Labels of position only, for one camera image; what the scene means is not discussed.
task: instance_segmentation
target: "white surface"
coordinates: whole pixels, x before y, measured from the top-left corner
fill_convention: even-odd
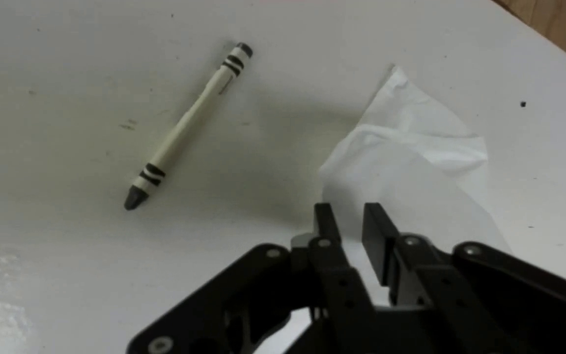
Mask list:
[[[235,40],[245,75],[127,215]],[[310,229],[316,170],[386,63],[485,136],[494,223],[566,276],[566,55],[494,4],[0,0],[0,354],[123,352],[249,246]]]
[[[483,138],[396,65],[320,168],[320,181],[345,238],[361,240],[363,205],[375,201],[400,232],[424,234],[443,252],[467,240],[508,252],[489,217]]]

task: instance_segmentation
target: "table surface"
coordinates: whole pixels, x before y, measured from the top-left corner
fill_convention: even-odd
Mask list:
[[[125,213],[235,40],[253,63]],[[388,63],[485,136],[494,223],[566,276],[566,54],[491,2],[0,0],[0,354],[123,352],[253,244],[308,231],[316,170]]]

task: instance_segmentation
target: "black plastic part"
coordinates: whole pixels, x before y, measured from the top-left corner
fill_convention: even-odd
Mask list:
[[[172,339],[168,354],[249,354],[296,309],[312,323],[288,354],[566,354],[563,280],[483,244],[447,256],[400,236],[380,205],[367,205],[363,246],[392,301],[375,309],[329,207],[314,213],[306,248],[253,248],[137,335],[127,354],[147,354],[156,337]]]

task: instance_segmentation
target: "mark on table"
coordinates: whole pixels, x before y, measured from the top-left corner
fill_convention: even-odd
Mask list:
[[[121,130],[133,132],[133,126],[119,124]]]
[[[21,268],[21,262],[15,252],[0,250],[0,272],[17,272],[19,268]]]

